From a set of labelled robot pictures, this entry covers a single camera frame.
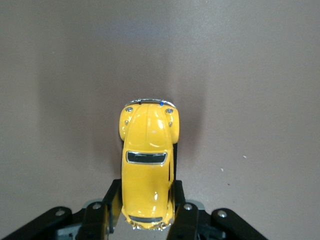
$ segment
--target silver screw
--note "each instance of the silver screw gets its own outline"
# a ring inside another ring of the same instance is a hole
[[[174,112],[174,110],[173,110],[172,108],[167,108],[167,109],[165,110],[165,112],[166,112],[167,114],[172,114],[172,113]]]
[[[228,216],[227,213],[225,211],[223,211],[223,210],[219,210],[218,211],[218,215],[221,218],[226,218]]]
[[[128,106],[126,109],[125,109],[127,112],[132,112],[133,108]]]
[[[192,205],[190,203],[186,203],[184,206],[184,209],[190,211],[192,209]]]
[[[60,209],[59,211],[57,211],[57,212],[55,213],[55,215],[56,215],[57,217],[62,216],[63,214],[65,214],[65,211],[62,210],[62,209]]]
[[[93,209],[99,209],[101,208],[101,204],[100,203],[96,203],[95,205],[92,206]]]

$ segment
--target yellow volkswagen beetle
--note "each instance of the yellow volkswagen beetle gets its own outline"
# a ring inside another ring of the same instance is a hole
[[[138,99],[119,120],[122,152],[122,213],[133,228],[162,230],[174,219],[171,185],[179,112],[170,102]]]

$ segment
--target screw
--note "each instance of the screw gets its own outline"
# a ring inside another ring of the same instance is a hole
[[[184,206],[184,209],[190,211],[192,209],[192,205],[190,203],[186,203]]]
[[[101,208],[101,204],[100,203],[96,203],[95,205],[92,206],[93,209],[99,209]]]
[[[172,108],[167,108],[167,109],[165,110],[165,112],[166,112],[167,114],[172,114],[172,113],[174,112],[174,110],[173,110]]]
[[[59,211],[57,211],[57,212],[55,213],[55,215],[56,215],[57,217],[62,216],[63,214],[65,214],[65,211],[62,210],[62,209],[60,209]]]
[[[223,210],[219,210],[218,211],[218,215],[221,218],[226,218],[228,216],[227,213],[225,211],[223,211]]]
[[[127,112],[132,112],[133,108],[128,106],[126,109],[125,109]]]

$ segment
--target gray surface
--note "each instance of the gray surface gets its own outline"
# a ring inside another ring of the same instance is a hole
[[[318,1],[1,1],[0,237],[103,197],[123,105],[153,97],[180,111],[187,198],[319,239],[319,23]]]

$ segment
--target car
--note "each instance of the car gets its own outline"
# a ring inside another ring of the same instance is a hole
[[[169,101],[133,100],[120,114],[122,213],[133,228],[162,230],[174,220],[171,186],[179,132],[179,112]]]

